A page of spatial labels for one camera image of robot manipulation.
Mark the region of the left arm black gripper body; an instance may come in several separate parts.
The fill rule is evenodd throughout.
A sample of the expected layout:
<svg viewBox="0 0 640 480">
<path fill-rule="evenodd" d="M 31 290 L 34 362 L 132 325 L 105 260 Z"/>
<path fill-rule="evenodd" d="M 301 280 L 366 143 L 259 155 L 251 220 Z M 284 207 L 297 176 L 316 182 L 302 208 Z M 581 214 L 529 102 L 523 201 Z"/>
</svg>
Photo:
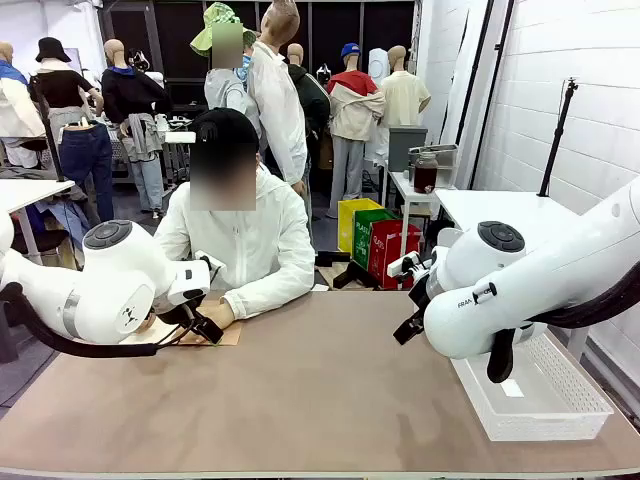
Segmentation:
<svg viewBox="0 0 640 480">
<path fill-rule="evenodd" d="M 188 334 L 204 339 L 209 343 L 220 341 L 224 331 L 217 327 L 212 320 L 197 311 L 195 300 L 176 306 L 172 310 L 159 314 L 159 319 L 175 330 L 167 334 L 158 342 L 159 345 L 177 345 Z"/>
</svg>

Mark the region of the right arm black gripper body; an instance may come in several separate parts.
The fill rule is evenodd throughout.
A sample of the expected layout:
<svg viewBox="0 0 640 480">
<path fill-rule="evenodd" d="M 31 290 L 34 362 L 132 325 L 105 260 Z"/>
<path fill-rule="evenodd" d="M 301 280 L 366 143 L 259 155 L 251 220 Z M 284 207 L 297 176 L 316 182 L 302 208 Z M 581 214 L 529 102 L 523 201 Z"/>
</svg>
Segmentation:
<svg viewBox="0 0 640 480">
<path fill-rule="evenodd" d="M 426 307 L 431 301 L 430 293 L 429 293 L 429 281 L 431 279 L 431 275 L 426 273 L 419 280 L 415 280 L 414 284 L 409 291 L 409 298 L 414 303 L 416 307 L 416 311 L 411 316 L 411 323 L 413 325 L 423 325 L 424 324 L 424 313 Z"/>
</svg>

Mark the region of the person's left hand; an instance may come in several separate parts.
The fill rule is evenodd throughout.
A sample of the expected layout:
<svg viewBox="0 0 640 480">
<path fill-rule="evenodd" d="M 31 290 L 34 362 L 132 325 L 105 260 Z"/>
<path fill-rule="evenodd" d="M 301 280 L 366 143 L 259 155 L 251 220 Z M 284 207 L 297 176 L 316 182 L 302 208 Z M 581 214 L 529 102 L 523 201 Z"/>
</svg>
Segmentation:
<svg viewBox="0 0 640 480">
<path fill-rule="evenodd" d="M 212 320 L 221 330 L 225 330 L 235 321 L 234 312 L 224 298 L 216 301 L 205 300 L 197 311 Z"/>
</svg>

